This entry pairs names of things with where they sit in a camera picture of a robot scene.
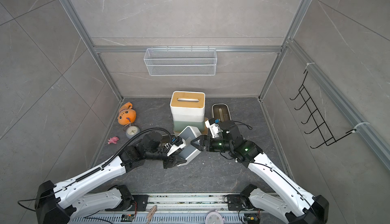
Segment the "small bamboo lid tissue box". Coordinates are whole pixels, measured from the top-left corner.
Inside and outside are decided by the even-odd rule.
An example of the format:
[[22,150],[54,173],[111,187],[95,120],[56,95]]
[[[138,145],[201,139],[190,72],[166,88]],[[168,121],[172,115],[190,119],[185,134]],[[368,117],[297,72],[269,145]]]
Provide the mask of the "small bamboo lid tissue box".
[[193,115],[193,114],[172,114],[174,121],[189,121],[189,122],[204,122],[205,115]]

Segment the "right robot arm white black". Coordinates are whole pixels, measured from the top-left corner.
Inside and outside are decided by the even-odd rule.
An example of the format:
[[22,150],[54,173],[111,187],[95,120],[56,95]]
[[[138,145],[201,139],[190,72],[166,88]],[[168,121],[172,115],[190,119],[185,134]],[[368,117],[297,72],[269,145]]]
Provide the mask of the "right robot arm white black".
[[192,140],[192,146],[200,151],[229,153],[278,194],[274,197],[250,184],[240,194],[245,209],[262,209],[286,224],[325,224],[328,221],[328,200],[321,195],[314,196],[290,179],[257,144],[242,136],[234,121],[213,118],[205,125],[209,134]]

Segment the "grey lid white tissue box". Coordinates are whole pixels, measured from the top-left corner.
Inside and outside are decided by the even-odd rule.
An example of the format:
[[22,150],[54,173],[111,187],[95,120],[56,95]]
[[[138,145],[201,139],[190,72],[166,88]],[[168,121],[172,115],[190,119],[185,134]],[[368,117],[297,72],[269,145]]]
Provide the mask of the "grey lid white tissue box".
[[185,163],[179,164],[178,167],[189,164],[197,155],[201,153],[196,147],[191,145],[191,141],[201,136],[201,132],[197,127],[187,126],[180,134],[178,134],[185,141],[185,147],[178,154],[179,157],[186,160]]

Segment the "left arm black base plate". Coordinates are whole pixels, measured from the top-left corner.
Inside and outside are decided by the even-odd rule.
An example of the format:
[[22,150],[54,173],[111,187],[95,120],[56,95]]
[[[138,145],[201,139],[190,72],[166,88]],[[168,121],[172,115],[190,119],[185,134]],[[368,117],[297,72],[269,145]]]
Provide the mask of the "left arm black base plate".
[[135,212],[135,210],[137,210],[137,212],[145,211],[148,204],[148,199],[149,199],[148,195],[138,195],[138,194],[133,195],[133,200],[131,202],[128,211],[133,211],[133,212]]

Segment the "large bamboo lid tissue box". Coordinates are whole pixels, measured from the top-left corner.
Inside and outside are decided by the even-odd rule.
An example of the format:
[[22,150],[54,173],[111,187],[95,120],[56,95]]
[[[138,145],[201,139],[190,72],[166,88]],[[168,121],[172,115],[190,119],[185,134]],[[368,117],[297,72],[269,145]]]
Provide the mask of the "large bamboo lid tissue box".
[[208,135],[208,132],[209,132],[208,128],[207,128],[207,127],[204,127],[204,130],[201,131],[201,134],[202,134],[202,135]]

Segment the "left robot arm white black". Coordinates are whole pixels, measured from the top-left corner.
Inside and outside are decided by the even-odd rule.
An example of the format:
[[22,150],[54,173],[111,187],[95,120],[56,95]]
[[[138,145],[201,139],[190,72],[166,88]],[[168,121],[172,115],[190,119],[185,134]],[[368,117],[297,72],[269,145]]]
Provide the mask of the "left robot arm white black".
[[177,153],[185,147],[185,140],[169,133],[162,135],[161,131],[162,128],[154,128],[136,134],[108,160],[76,177],[41,184],[35,201],[38,223],[67,224],[101,210],[131,208],[135,201],[126,185],[101,193],[91,190],[142,166],[146,160],[162,161],[165,169],[186,163]]

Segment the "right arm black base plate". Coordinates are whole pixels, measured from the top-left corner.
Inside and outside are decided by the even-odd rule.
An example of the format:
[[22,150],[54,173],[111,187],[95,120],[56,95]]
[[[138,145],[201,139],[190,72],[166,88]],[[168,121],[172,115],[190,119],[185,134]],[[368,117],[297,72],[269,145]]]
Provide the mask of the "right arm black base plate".
[[225,195],[224,201],[229,211],[239,211],[244,208],[239,194]]

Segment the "green tissue box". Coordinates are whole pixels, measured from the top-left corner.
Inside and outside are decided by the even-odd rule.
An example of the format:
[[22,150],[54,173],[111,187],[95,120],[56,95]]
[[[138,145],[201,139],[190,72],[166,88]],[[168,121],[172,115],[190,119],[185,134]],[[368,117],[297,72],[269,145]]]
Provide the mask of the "green tissue box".
[[199,129],[200,132],[204,131],[205,123],[204,122],[197,122],[197,121],[173,121],[174,124],[174,131],[175,132],[181,132],[183,131],[187,126],[196,127]]

